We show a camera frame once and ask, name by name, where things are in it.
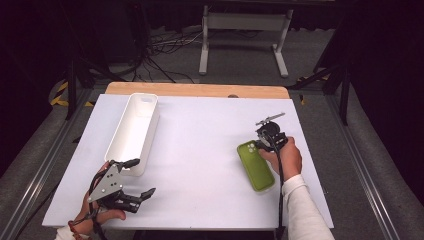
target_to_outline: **white metal stand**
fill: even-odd
[[[281,49],[287,35],[287,30],[293,15],[293,10],[288,10],[285,15],[261,15],[261,14],[235,14],[235,13],[210,13],[208,6],[203,9],[203,44],[200,56],[199,74],[206,75],[208,67],[208,30],[209,29],[243,29],[279,31],[280,39],[273,44],[272,49],[278,64],[278,69],[283,78],[289,76],[284,63]]]

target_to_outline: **hand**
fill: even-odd
[[[278,174],[278,158],[275,152],[267,152],[259,149],[259,154],[271,163],[272,169]],[[302,156],[294,143],[294,138],[288,137],[288,141],[280,150],[281,164],[283,167],[284,181],[294,177],[302,171]]]
[[[109,166],[109,162],[106,162],[102,168],[100,168],[99,172],[106,169]],[[83,219],[89,213],[89,205],[88,205],[88,191],[85,193],[82,207],[80,213],[75,218],[75,221]],[[96,202],[93,204],[94,208],[97,209],[99,206]],[[97,214],[97,222],[103,224],[107,222],[109,219],[118,218],[121,220],[125,220],[126,215],[125,212],[118,209],[108,209],[106,212],[101,212]],[[74,226],[74,229],[79,234],[89,235],[93,231],[93,220],[88,219]]]

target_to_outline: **white sleeve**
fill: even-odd
[[[89,236],[80,234],[83,239],[88,239]],[[55,240],[75,240],[74,234],[71,232],[69,226],[61,227],[57,229]]]
[[[312,200],[302,175],[296,175],[284,182],[282,192],[288,209],[290,240],[334,239]]]

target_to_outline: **white rectangular container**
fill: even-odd
[[[128,99],[105,155],[105,161],[140,158],[138,165],[122,169],[122,175],[141,176],[144,172],[159,121],[157,101],[156,95],[147,93],[134,93]]]

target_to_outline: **white tabletop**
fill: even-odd
[[[109,142],[129,95],[101,95],[75,150],[43,226],[74,219],[83,195],[104,163]],[[333,222],[293,102],[284,99],[164,97],[144,174],[123,176],[124,192],[137,196],[155,187],[136,214],[105,227],[117,229],[274,229],[278,224],[279,181],[269,190],[253,190],[237,146],[256,140],[256,122],[275,119],[294,136],[303,157],[302,175],[327,225]]]

